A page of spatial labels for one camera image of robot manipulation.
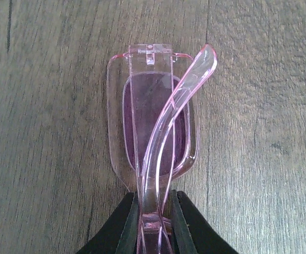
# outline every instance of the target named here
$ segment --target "wooden plank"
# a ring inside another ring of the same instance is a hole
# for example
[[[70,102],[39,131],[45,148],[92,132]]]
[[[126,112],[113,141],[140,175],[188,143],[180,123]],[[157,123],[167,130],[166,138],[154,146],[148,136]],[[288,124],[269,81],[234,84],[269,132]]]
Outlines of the wooden plank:
[[[306,0],[0,1],[0,253],[74,253],[126,190],[107,61],[129,44],[219,65],[194,168],[174,186],[240,253],[306,253]]]

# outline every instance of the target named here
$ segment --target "wood grain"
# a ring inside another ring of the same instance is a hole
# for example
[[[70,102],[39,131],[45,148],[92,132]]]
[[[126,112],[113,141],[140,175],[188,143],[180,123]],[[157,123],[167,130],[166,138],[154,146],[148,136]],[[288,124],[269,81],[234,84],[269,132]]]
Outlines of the wood grain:
[[[74,253],[125,188],[107,61],[134,43],[219,65],[197,163],[175,187],[240,253],[306,254],[306,0],[0,0],[0,253]]]

